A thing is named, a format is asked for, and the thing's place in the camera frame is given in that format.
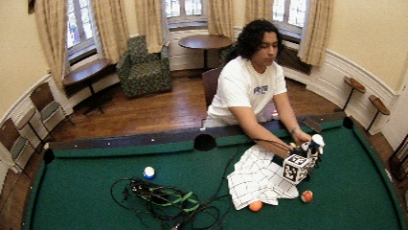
pool table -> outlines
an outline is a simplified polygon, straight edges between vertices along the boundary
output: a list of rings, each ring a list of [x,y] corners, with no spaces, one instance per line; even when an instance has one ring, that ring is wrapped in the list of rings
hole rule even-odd
[[[238,126],[190,128],[48,143],[24,228],[405,229],[394,188],[364,131],[341,112],[309,118],[320,124],[325,141],[319,168],[297,184],[299,192],[312,191],[311,202],[281,198],[258,212],[236,210],[226,175],[254,142]],[[292,141],[278,121],[263,126]],[[301,129],[315,133],[305,125]],[[147,166],[155,172],[150,179],[142,175]],[[202,210],[194,216],[195,211],[177,215],[180,206],[149,212],[155,206],[166,208],[159,200],[151,204],[131,194],[135,181],[180,191],[182,196],[192,194],[182,209],[190,205]]]

man's arm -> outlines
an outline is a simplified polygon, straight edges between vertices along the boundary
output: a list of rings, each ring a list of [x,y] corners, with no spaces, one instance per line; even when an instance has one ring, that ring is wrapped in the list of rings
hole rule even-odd
[[[299,128],[297,119],[291,106],[287,92],[274,95],[272,101],[279,113],[279,120],[292,134],[296,144],[300,145],[304,142],[311,141],[311,136]]]
[[[284,149],[280,149],[274,144],[266,141],[256,141],[256,144],[262,146],[266,150],[275,153],[279,157],[288,157],[287,149],[289,146],[263,127],[256,121],[254,110],[251,107],[230,107],[230,111],[235,116],[235,119],[242,127],[244,133],[254,140],[267,140],[276,142],[278,146],[283,146]]]

checkered cloth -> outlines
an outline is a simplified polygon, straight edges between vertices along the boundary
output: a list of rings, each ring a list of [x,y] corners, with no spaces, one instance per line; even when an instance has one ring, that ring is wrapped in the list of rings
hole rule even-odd
[[[278,198],[297,197],[297,188],[281,177],[281,167],[271,162],[274,154],[260,146],[252,146],[235,163],[235,171],[227,176],[235,209],[252,202],[278,205]]]

beige curtain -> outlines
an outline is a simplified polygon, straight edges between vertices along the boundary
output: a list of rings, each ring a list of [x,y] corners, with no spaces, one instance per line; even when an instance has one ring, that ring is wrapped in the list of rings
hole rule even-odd
[[[244,21],[250,23],[255,19],[271,21],[272,0],[246,0]]]
[[[329,37],[332,0],[309,0],[297,56],[311,65],[321,65]]]
[[[37,0],[36,21],[50,75],[58,88],[68,71],[66,0]]]
[[[207,0],[207,31],[211,35],[227,36],[231,40],[234,37],[234,11],[232,0]]]
[[[117,63],[127,50],[127,25],[122,0],[91,0],[94,22],[103,47],[103,57]]]
[[[137,1],[139,34],[145,35],[149,53],[158,53],[163,47],[162,0]]]

orange ball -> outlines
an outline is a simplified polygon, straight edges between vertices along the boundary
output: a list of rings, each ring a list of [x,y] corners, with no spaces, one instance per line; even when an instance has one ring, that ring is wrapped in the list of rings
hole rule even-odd
[[[309,190],[305,190],[300,196],[301,201],[304,203],[308,203],[312,200],[312,198],[313,198],[313,193]]]
[[[263,202],[260,200],[250,204],[250,210],[258,212],[263,207]]]

